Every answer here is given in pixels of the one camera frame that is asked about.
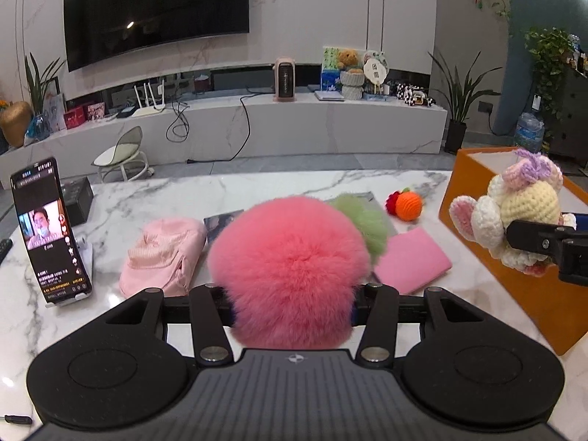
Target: open box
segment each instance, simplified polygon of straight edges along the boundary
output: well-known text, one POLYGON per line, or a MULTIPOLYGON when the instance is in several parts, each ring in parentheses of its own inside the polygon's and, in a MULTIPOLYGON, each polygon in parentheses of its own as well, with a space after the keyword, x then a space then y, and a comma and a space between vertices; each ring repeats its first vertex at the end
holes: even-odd
MULTIPOLYGON (((505 267, 487 249, 459 235, 449 217, 449 205, 455 197, 467 195, 478 199, 486 194, 495 175, 519 160, 513 151, 512 147, 458 151, 439 219, 506 288, 553 350, 563 355, 588 331, 588 287, 561 282, 555 266, 541 278, 505 267)), ((588 213, 588 194, 566 177, 559 198, 562 212, 588 213)))

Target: crochet bunny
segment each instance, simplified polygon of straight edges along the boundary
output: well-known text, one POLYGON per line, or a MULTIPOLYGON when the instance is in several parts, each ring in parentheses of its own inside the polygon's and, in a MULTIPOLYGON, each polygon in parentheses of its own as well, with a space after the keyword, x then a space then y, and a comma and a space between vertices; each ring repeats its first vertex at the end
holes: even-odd
POLYGON ((495 176, 487 195, 475 200, 456 197, 449 215, 465 239, 490 250, 493 258, 527 275, 542 276, 548 256, 517 250, 506 241, 506 228, 516 220, 576 227, 573 214, 562 214, 558 193, 563 185, 559 168, 546 156, 516 150, 522 160, 495 176))

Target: silver bolt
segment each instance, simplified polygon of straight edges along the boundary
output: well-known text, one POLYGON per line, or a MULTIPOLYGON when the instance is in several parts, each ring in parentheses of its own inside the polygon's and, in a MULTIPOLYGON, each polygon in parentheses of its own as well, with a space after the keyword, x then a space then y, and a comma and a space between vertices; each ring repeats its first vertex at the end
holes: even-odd
POLYGON ((222 346, 207 346, 200 350, 200 358, 207 362, 221 362, 229 355, 229 351, 222 346))
POLYGON ((366 361, 377 363, 390 358, 390 352, 381 346, 369 346, 361 352, 362 358, 366 361))

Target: chair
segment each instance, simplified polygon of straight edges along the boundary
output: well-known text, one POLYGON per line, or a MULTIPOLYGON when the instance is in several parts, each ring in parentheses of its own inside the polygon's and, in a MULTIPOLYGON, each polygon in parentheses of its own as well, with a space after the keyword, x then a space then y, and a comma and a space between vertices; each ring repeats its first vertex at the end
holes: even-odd
POLYGON ((142 140, 143 131, 140 126, 135 126, 133 129, 125 132, 115 146, 108 148, 94 159, 92 166, 98 168, 98 176, 103 184, 104 177, 116 168, 121 169, 122 178, 125 182, 140 178, 145 173, 148 173, 150 176, 155 173, 155 170, 149 167, 145 153, 139 150, 142 140), (143 164, 144 167, 137 175, 129 179, 126 175, 125 164, 137 162, 143 164))

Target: black box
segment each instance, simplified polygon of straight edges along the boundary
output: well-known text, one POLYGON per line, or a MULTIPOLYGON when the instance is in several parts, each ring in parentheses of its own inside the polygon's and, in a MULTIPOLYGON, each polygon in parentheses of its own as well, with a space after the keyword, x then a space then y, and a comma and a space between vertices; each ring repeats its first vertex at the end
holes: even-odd
POLYGON ((64 193, 65 210, 72 227, 86 222, 94 198, 90 181, 83 178, 65 182, 61 184, 61 191, 64 193))

